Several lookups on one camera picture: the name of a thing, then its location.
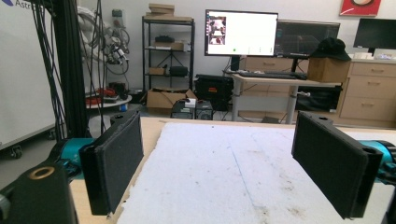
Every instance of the keyboard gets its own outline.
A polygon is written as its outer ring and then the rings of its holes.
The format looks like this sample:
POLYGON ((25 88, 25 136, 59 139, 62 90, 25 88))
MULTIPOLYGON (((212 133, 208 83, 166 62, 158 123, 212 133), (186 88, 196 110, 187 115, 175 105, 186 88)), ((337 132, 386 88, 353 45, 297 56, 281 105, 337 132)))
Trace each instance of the keyboard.
POLYGON ((240 72, 238 73, 241 77, 264 77, 264 78, 279 78, 279 79, 297 79, 286 74, 274 74, 274 73, 252 73, 252 72, 240 72))
POLYGON ((292 77, 296 77, 300 80, 306 80, 306 73, 303 72, 290 72, 290 71, 264 71, 264 73, 269 74, 280 74, 280 75, 288 75, 292 77))

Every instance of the wall poster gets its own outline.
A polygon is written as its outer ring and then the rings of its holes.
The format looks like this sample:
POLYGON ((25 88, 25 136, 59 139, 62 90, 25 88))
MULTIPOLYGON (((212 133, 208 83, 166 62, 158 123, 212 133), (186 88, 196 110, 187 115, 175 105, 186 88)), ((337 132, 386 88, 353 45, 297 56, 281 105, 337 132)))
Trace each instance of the wall poster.
POLYGON ((343 0, 341 16, 376 16, 381 0, 343 0))

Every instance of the drawer handle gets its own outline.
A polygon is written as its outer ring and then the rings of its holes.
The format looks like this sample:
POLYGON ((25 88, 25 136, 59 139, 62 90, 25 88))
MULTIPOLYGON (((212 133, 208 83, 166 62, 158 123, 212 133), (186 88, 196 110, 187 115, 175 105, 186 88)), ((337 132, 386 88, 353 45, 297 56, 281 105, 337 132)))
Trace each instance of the drawer handle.
POLYGON ((372 72, 382 73, 382 72, 384 72, 384 69, 375 69, 375 68, 372 68, 372 72))
POLYGON ((361 103, 361 106, 370 106, 370 107, 373 107, 374 104, 373 104, 373 103, 361 103))
POLYGON ((369 84, 369 86, 379 86, 379 84, 381 84, 381 82, 379 82, 379 81, 368 81, 367 84, 369 84))

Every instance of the black monitor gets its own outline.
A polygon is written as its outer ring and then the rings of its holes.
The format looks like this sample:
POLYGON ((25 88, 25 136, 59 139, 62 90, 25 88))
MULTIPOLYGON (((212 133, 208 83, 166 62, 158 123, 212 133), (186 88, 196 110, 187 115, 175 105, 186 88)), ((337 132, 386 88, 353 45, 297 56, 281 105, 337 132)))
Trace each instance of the black monitor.
POLYGON ((355 36, 354 48, 396 49, 396 20, 361 18, 355 36))
POLYGON ((277 13, 207 9, 205 56, 274 56, 277 13))
POLYGON ((340 23, 279 20, 276 27, 275 56, 308 58, 320 41, 336 38, 340 23))

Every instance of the computer monitor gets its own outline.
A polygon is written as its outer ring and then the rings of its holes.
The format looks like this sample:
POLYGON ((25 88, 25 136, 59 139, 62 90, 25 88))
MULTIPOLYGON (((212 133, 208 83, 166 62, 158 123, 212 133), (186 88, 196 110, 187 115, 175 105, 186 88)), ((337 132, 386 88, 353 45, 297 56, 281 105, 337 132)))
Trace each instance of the computer monitor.
POLYGON ((323 21, 279 20, 276 27, 275 55, 285 58, 308 58, 320 41, 336 38, 340 23, 323 21))
POLYGON ((396 49, 396 20, 361 18, 356 32, 354 48, 396 49))
POLYGON ((207 9, 205 56, 274 56, 277 13, 207 9))

